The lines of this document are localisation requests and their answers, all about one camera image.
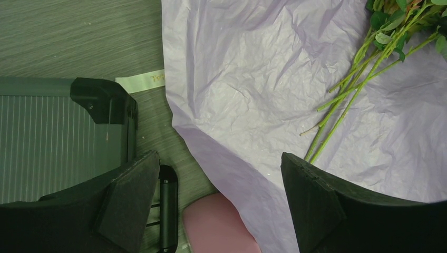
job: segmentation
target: black metal handle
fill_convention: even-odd
[[[160,251],[176,252],[178,229],[178,179],[170,166],[160,166]]]

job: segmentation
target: wrinkled paper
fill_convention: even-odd
[[[298,252],[281,153],[304,157],[316,132],[299,134],[323,117],[315,109],[363,43],[365,3],[162,3],[172,124],[263,253]],[[446,78],[429,45],[369,82],[315,165],[387,195],[447,199]]]

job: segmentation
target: flower stem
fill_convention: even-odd
[[[405,57],[408,57],[410,55],[412,55],[413,53],[415,53],[416,51],[418,51],[419,49],[423,48],[424,46],[426,46],[427,44],[429,44],[430,42],[434,41],[436,38],[438,37],[438,33],[434,33],[432,34],[429,38],[427,38],[424,42],[422,42],[421,44],[419,44],[417,47],[411,49]],[[389,66],[383,68],[382,70],[378,71],[377,73],[375,73],[374,75],[371,76],[370,80],[372,80],[373,78],[375,78],[378,75],[381,75],[382,73],[384,73],[385,71],[391,69],[392,67],[394,67],[395,65],[399,64],[400,60],[397,60],[395,62],[393,62],[392,64],[390,64]],[[353,92],[354,90],[358,89],[359,85],[352,87],[350,89],[348,89],[347,91],[341,93],[340,95],[338,95],[336,98],[334,98],[333,100],[327,102],[326,104],[320,106],[317,111],[321,111],[323,109],[325,109],[326,107],[330,106],[331,104],[337,102],[340,99],[343,99],[345,95],[348,95],[349,93]]]
[[[362,69],[360,69],[359,73],[357,74],[357,76],[352,80],[352,82],[350,83],[348,89],[350,87],[352,87],[360,78],[360,76],[362,75],[363,71],[365,70],[365,68],[367,67],[367,64],[363,65]],[[339,102],[337,102],[329,112],[327,112],[327,114],[325,115],[325,117],[320,121],[320,123],[317,124],[317,126],[319,126],[318,128],[318,132],[317,135],[315,136],[314,140],[312,141],[312,144],[310,144],[310,148],[309,150],[307,150],[306,156],[304,157],[305,161],[308,161],[310,159],[310,156],[312,155],[312,152],[314,151],[315,147],[317,146],[318,140],[321,136],[321,134],[324,131],[324,127],[326,126],[327,121],[329,120],[329,118],[332,116],[332,114],[335,112],[335,110],[340,106],[340,104],[342,103],[343,100],[340,100]]]
[[[374,41],[374,34],[372,33],[372,29],[370,28],[370,30],[368,31],[368,34],[366,35],[367,39],[365,40],[365,44],[363,44],[363,46],[357,51],[355,58],[357,59],[358,57],[361,56],[361,54],[364,54],[366,52],[366,50],[368,49],[368,47],[373,43]],[[330,88],[328,91],[329,93],[332,93],[333,91],[335,91],[338,87],[342,87],[341,91],[343,91],[344,85],[346,84],[347,81],[349,81],[349,79],[355,74],[357,73],[357,71],[362,68],[364,65],[367,65],[372,59],[371,57],[367,60],[364,61],[362,64],[360,64],[361,60],[357,60],[357,62],[354,62],[353,66],[351,67],[348,76],[346,76],[344,79],[342,79],[336,86]]]
[[[378,66],[380,65],[380,63],[383,61],[383,59],[385,58],[385,55],[382,54],[382,56],[377,60],[377,62],[374,64],[373,68],[371,69],[371,71],[369,72],[368,76],[366,77],[366,79],[360,84],[360,87],[357,89],[357,91],[355,92],[354,96],[352,97],[352,99],[350,100],[350,102],[348,103],[348,105],[346,106],[345,110],[343,111],[342,115],[340,116],[340,118],[338,118],[337,122],[335,123],[334,127],[329,131],[329,134],[327,135],[326,139],[321,143],[320,147],[318,147],[317,151],[315,152],[315,155],[312,157],[312,159],[310,160],[310,163],[314,163],[315,160],[318,158],[318,156],[320,155],[320,153],[322,152],[322,150],[324,149],[324,147],[326,146],[327,142],[329,141],[329,139],[332,137],[332,135],[334,134],[335,130],[338,128],[338,126],[341,124],[341,122],[343,121],[343,118],[345,117],[346,113],[348,112],[348,110],[351,108],[352,104],[354,103],[354,101],[357,99],[358,94],[360,93],[360,91],[362,90],[362,88],[368,83],[368,79],[373,75],[374,71],[376,71],[376,69],[378,68]]]

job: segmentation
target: black corner bracket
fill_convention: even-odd
[[[137,122],[137,102],[116,82],[78,77],[71,84],[70,98],[96,124],[125,124],[127,117]]]

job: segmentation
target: green stem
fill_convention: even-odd
[[[365,71],[365,68],[367,67],[367,65],[363,66],[363,68],[359,71],[359,73],[356,75],[356,77],[352,80],[352,82],[350,83],[348,89],[351,89],[351,87],[357,83],[358,79],[360,79],[360,76],[362,76],[363,71]],[[324,120],[321,121],[321,123],[319,124],[319,126],[323,126],[327,123],[327,121],[331,118],[332,114],[335,112],[335,110],[337,110],[337,108],[341,105],[341,103],[343,102],[343,99],[345,99],[345,97],[347,97],[348,94],[344,95],[340,100],[339,103],[335,104],[331,110],[328,112],[328,114],[326,115],[326,117],[324,118]]]
[[[360,66],[357,66],[354,70],[351,70],[351,72],[349,73],[349,75],[347,75],[343,80],[341,80],[336,86],[332,87],[329,89],[329,93],[332,93],[333,91],[335,91],[338,87],[343,87],[343,85],[349,81],[349,79],[358,72],[359,69],[363,68],[364,66],[368,65],[369,62],[371,62],[371,60],[376,57],[377,54],[372,55],[370,58],[368,58],[368,60],[364,61],[362,64],[360,64]]]
[[[422,14],[422,12],[423,12],[426,8],[427,8],[427,5],[424,4],[424,5],[422,6],[422,8],[419,10],[419,12],[412,18],[412,20],[410,21],[410,23],[409,23],[407,26],[404,26],[404,27],[397,33],[396,37],[399,37],[399,38],[402,37],[403,34],[404,34],[406,31],[408,31],[408,30],[411,28],[412,25],[414,25],[414,23],[416,22],[417,18]],[[366,78],[366,79],[359,85],[359,89],[357,90],[357,92],[354,94],[353,98],[352,98],[351,101],[349,102],[348,107],[345,109],[345,111],[343,111],[341,118],[339,118],[339,119],[337,120],[336,125],[331,129],[329,135],[328,135],[328,136],[326,137],[326,139],[323,141],[322,145],[320,145],[320,147],[319,147],[318,150],[316,151],[315,155],[312,157],[310,163],[313,163],[313,162],[318,158],[319,154],[321,153],[322,149],[324,148],[324,146],[326,145],[326,143],[327,143],[327,142],[329,141],[329,139],[331,138],[331,136],[332,136],[332,134],[334,133],[335,129],[338,127],[338,125],[339,125],[339,124],[341,123],[341,121],[343,120],[343,117],[344,117],[344,115],[347,113],[347,110],[351,107],[352,103],[353,103],[353,102],[355,101],[355,99],[357,98],[358,94],[360,93],[360,90],[361,90],[361,89],[366,85],[366,83],[369,81],[368,79],[371,78],[372,74],[373,74],[374,71],[378,68],[378,65],[383,61],[383,59],[385,59],[385,58],[387,58],[388,56],[391,55],[391,53],[393,52],[394,48],[396,47],[396,44],[397,44],[397,40],[393,41],[392,43],[389,43],[389,44],[386,46],[385,50],[382,51],[381,57],[380,57],[380,58],[378,59],[378,61],[374,64],[374,66],[373,66],[373,68],[371,69],[370,73],[368,74],[367,78]],[[359,62],[360,62],[360,61],[356,61],[356,60],[354,59],[354,64],[353,64],[353,68],[354,68],[354,69],[357,68],[357,65],[359,64]],[[345,85],[347,85],[346,82],[343,83],[343,85],[342,85],[342,87],[341,87],[341,92],[343,92],[343,90],[345,89]],[[350,83],[350,85],[348,86],[348,90],[349,90],[353,85],[355,85],[355,82],[351,82],[351,83]],[[321,124],[321,123],[319,124],[320,127],[319,127],[319,129],[318,129],[318,133],[317,133],[317,135],[315,136],[315,138],[314,138],[314,140],[313,140],[313,142],[312,142],[312,144],[311,144],[311,146],[310,146],[310,148],[309,148],[309,150],[307,151],[307,154],[306,154],[306,156],[305,156],[305,160],[306,160],[306,161],[308,161],[309,158],[310,158],[310,156],[312,155],[312,152],[313,152],[313,150],[315,149],[315,146],[316,146],[317,143],[318,143],[319,137],[320,137],[320,135],[322,134],[322,132],[323,132],[325,126],[326,126],[326,122],[327,122],[329,116],[330,116],[330,115],[333,113],[333,111],[334,111],[334,110],[341,104],[342,101],[343,101],[343,100],[339,100],[339,101],[337,101],[336,104],[333,106],[333,108],[331,108],[331,110],[329,111],[328,115],[325,117],[325,119],[326,119],[326,120],[325,120],[325,123],[324,123],[324,124]]]
[[[329,139],[332,137],[332,135],[334,134],[335,130],[338,128],[338,126],[341,124],[341,122],[343,121],[343,118],[345,117],[346,113],[348,112],[348,110],[351,108],[351,105],[354,103],[354,101],[356,100],[358,94],[360,93],[360,90],[362,90],[362,88],[366,85],[366,83],[368,82],[368,78],[370,78],[374,71],[376,71],[376,69],[378,68],[378,66],[380,65],[380,63],[383,61],[383,59],[385,59],[385,55],[382,54],[382,56],[377,60],[377,62],[374,64],[373,68],[371,69],[371,71],[369,72],[368,76],[366,77],[366,79],[361,83],[361,86],[358,88],[357,92],[355,92],[354,96],[352,97],[352,99],[350,100],[350,102],[348,103],[348,105],[346,106],[345,110],[343,111],[342,115],[340,116],[340,118],[338,118],[337,122],[335,123],[334,127],[329,131],[329,134],[327,135],[327,137],[325,138],[325,140],[323,141],[323,143],[320,145],[320,147],[318,147],[317,151],[315,152],[315,155],[312,157],[312,159],[309,161],[310,163],[314,163],[315,160],[318,158],[318,156],[321,154],[322,150],[324,149],[324,147],[326,146],[327,142],[329,141]]]
[[[406,31],[408,31],[408,29],[410,29],[410,27],[414,24],[415,20],[421,15],[421,13],[424,11],[424,7],[421,8],[421,10],[414,16],[414,18],[410,21],[409,25],[403,27],[396,35],[397,38],[400,38]],[[381,62],[388,58],[388,56],[391,55],[391,53],[394,51],[394,49],[396,48],[396,44],[397,44],[397,40],[393,41],[392,43],[387,44],[386,48],[382,51],[382,54],[380,56],[380,58],[377,60],[377,62],[374,64],[373,68],[370,70],[368,76],[365,78],[365,80],[358,86],[357,91],[355,92],[354,96],[352,97],[351,101],[348,103],[348,105],[346,106],[345,110],[343,111],[342,115],[338,118],[337,122],[335,123],[334,127],[330,130],[329,134],[327,135],[327,137],[325,138],[325,140],[321,143],[321,145],[318,147],[317,151],[315,152],[315,155],[310,159],[310,163],[314,163],[315,160],[319,157],[319,155],[321,154],[322,150],[324,149],[324,147],[326,146],[326,144],[328,143],[329,139],[331,139],[332,135],[334,134],[335,130],[338,128],[338,126],[341,124],[341,122],[343,121],[343,118],[345,117],[347,111],[351,108],[352,104],[354,103],[354,101],[357,99],[358,95],[360,94],[360,91],[362,90],[362,88],[368,83],[368,81],[371,79],[371,77],[373,76],[373,73],[377,70],[377,68],[379,67],[379,65],[381,64]],[[333,108],[331,108],[330,112],[333,112],[334,108],[338,107],[341,102],[343,100],[339,100],[336,102],[336,104],[333,106]],[[326,124],[320,125],[320,130],[323,129],[325,127]]]
[[[414,12],[417,12],[416,15],[411,19],[412,21],[416,20],[416,17],[418,17],[419,15],[422,14],[422,12],[424,12],[425,9],[427,9],[428,7],[433,6],[432,3],[428,3],[428,1],[425,1],[420,9],[410,9],[409,13],[406,15],[405,20],[404,20],[404,24],[406,24],[406,22],[408,21],[408,19],[411,17],[411,15],[413,15]],[[423,17],[421,17],[421,20],[424,19],[425,17],[427,17],[427,15],[432,15],[434,13],[427,13],[426,15],[424,15]]]
[[[362,69],[359,71],[359,73],[357,74],[357,76],[352,80],[352,82],[350,83],[349,87],[350,88],[353,84],[357,83],[358,79],[360,78],[360,76],[362,75],[363,71],[365,70],[365,68],[367,67],[367,64],[363,65]],[[329,120],[329,118],[332,116],[332,114],[334,113],[334,111],[340,106],[340,104],[342,103],[342,101],[340,100],[337,104],[335,104],[331,110],[325,115],[325,117],[323,118],[323,120],[320,121],[320,123],[318,123],[317,126],[319,126],[318,128],[318,132],[317,135],[315,136],[314,140],[312,141],[312,144],[310,145],[309,150],[307,150],[306,156],[304,157],[305,161],[308,161],[310,156],[312,155],[312,152],[314,151],[315,147],[317,146],[318,140],[321,136],[321,134],[324,131],[324,127],[326,126],[327,121]]]
[[[372,28],[370,28],[368,30],[368,34],[366,35],[366,39],[365,39],[365,43],[362,45],[362,47],[360,47],[360,49],[357,51],[357,53],[355,54],[355,59],[360,57],[360,54],[364,54],[365,53],[365,49],[367,49],[369,46],[371,46],[371,44],[374,42],[374,34],[372,34]],[[347,81],[349,81],[349,79],[360,69],[362,68],[365,64],[368,64],[369,62],[363,62],[362,64],[360,64],[362,59],[357,59],[354,60],[354,63],[351,67],[351,69],[349,70],[349,75],[346,76],[344,79],[342,79],[336,86],[332,87],[329,89],[329,93],[332,93],[333,91],[335,91],[338,87],[342,87],[341,90],[344,88],[344,85],[346,84]]]
[[[426,46],[427,44],[429,44],[430,42],[434,41],[436,38],[438,37],[438,33],[434,33],[432,34],[429,38],[427,38],[424,42],[422,42],[421,44],[419,44],[417,47],[411,49],[405,57],[408,57],[410,55],[412,55],[413,53],[415,53],[416,51],[418,51],[419,49],[423,48],[424,46]],[[392,67],[394,67],[395,65],[399,64],[399,62],[401,62],[400,60],[397,60],[395,62],[393,62],[392,64],[390,64],[389,66],[383,68],[382,70],[378,71],[377,73],[375,73],[373,76],[371,76],[370,80],[372,80],[373,78],[381,75],[382,73],[384,73],[385,71],[391,69]],[[352,87],[350,89],[348,89],[347,91],[339,94],[336,98],[334,98],[333,100],[327,102],[326,104],[324,104],[323,106],[320,106],[317,111],[321,111],[323,109],[325,109],[326,107],[330,106],[331,104],[337,102],[340,99],[343,99],[344,96],[348,95],[349,93],[353,92],[354,90],[358,89],[359,85]]]

